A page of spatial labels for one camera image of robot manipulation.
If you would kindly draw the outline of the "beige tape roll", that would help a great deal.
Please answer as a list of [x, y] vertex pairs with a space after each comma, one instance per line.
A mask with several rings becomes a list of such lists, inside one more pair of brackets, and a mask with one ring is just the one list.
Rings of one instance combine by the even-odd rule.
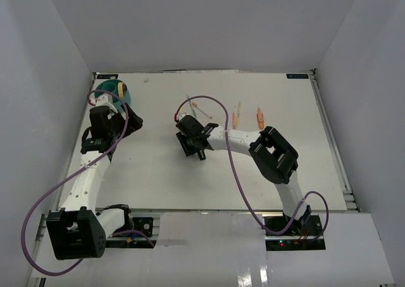
[[123, 99], [127, 94], [127, 86], [124, 82], [119, 82], [117, 85], [118, 96], [119, 98]]

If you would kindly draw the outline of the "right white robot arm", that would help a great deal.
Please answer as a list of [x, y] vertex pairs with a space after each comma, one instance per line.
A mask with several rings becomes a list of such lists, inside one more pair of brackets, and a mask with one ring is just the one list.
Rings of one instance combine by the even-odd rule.
[[216, 123], [203, 126], [189, 114], [175, 120], [178, 138], [186, 156], [205, 159], [205, 150], [230, 150], [252, 157], [262, 176], [273, 183], [282, 203], [287, 231], [295, 236], [309, 227], [311, 208], [298, 182], [298, 153], [271, 126], [261, 131], [226, 130]]

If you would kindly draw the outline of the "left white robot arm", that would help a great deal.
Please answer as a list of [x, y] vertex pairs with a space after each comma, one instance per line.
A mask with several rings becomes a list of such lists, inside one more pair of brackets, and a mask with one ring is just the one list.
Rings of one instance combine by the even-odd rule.
[[126, 204], [109, 205], [98, 214], [97, 196], [111, 164], [120, 136], [127, 137], [142, 128], [143, 120], [131, 109], [128, 118], [109, 106], [96, 106], [89, 113], [90, 126], [81, 139], [82, 172], [58, 211], [50, 212], [46, 226], [58, 260], [100, 258], [106, 240], [114, 233], [130, 234], [134, 228]]

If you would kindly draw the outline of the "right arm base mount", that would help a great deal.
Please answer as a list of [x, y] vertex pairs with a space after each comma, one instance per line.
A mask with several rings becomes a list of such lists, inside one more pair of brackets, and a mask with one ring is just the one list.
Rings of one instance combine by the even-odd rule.
[[318, 236], [323, 229], [319, 215], [311, 215], [301, 232], [290, 228], [283, 235], [266, 233], [267, 252], [295, 252], [326, 250], [323, 236]]

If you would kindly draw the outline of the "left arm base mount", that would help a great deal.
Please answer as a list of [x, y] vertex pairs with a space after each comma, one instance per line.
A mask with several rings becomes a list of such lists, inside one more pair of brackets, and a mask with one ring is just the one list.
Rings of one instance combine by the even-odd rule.
[[116, 230], [106, 240], [107, 248], [154, 248], [158, 238], [159, 222], [153, 217], [135, 216], [129, 228]]

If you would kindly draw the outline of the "pink capped white marker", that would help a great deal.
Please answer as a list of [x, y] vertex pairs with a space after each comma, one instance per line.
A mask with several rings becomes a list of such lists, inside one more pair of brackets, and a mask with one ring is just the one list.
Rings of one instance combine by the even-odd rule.
[[212, 115], [208, 114], [205, 110], [203, 110], [196, 102], [192, 102], [192, 105], [193, 105], [198, 111], [200, 111], [203, 115], [205, 115], [205, 117], [207, 117], [208, 119], [213, 119]]

